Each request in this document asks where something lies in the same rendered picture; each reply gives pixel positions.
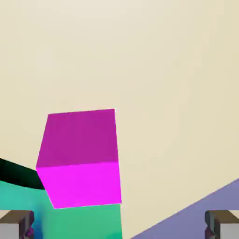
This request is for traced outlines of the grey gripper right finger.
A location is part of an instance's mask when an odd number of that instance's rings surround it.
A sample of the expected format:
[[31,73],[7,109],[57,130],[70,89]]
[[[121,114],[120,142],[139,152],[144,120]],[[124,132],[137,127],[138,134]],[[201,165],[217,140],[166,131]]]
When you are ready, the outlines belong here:
[[204,219],[204,239],[239,239],[239,218],[230,211],[206,211]]

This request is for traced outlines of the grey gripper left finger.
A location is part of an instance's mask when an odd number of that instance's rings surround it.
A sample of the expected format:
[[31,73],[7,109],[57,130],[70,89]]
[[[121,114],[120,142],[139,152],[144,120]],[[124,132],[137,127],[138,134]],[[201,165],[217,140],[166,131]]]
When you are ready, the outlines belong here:
[[0,239],[34,239],[34,212],[0,210]]

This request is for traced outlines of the small magenta cube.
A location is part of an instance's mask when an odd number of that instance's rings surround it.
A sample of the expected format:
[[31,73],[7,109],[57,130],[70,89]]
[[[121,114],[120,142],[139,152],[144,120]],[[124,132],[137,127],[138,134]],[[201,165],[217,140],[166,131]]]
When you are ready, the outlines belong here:
[[36,171],[55,209],[120,204],[115,111],[49,114]]

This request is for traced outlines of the large green box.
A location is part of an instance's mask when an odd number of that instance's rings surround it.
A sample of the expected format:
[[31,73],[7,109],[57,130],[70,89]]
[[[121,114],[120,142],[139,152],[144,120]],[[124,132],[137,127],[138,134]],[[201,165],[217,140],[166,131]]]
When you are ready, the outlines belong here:
[[54,209],[33,169],[0,158],[0,210],[34,212],[34,239],[122,239],[120,205]]

